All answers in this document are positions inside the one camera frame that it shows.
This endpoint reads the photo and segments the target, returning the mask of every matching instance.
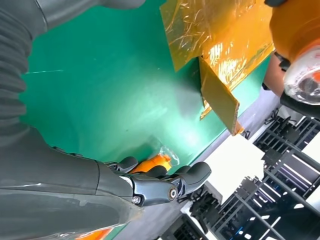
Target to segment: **gray robot arm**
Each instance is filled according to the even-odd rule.
[[[161,178],[128,174],[128,158],[108,163],[47,145],[20,121],[32,41],[87,9],[135,8],[144,0],[0,1],[0,239],[72,238],[128,223],[140,207],[168,203],[192,192],[211,173],[205,163]]]

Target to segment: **amber plastic film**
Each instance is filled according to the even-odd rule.
[[[274,48],[264,0],[168,0],[160,9],[176,71],[203,56],[231,91]]]

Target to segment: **cardboard piece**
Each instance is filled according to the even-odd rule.
[[[174,69],[200,57],[203,97],[235,134],[239,103],[231,91],[273,51],[272,9],[264,0],[167,0],[160,10]]]

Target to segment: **screw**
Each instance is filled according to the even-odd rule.
[[[169,198],[171,200],[174,200],[177,197],[177,188],[173,187],[169,192]]]
[[[140,204],[141,202],[141,198],[140,196],[134,196],[132,198],[133,204]]]

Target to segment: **green table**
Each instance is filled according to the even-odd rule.
[[[192,163],[226,127],[214,112],[199,120],[198,60],[174,71],[163,2],[97,7],[39,37],[24,76],[23,119],[49,145],[103,162],[142,161],[166,145]],[[234,90],[239,114],[258,96],[266,64]]]

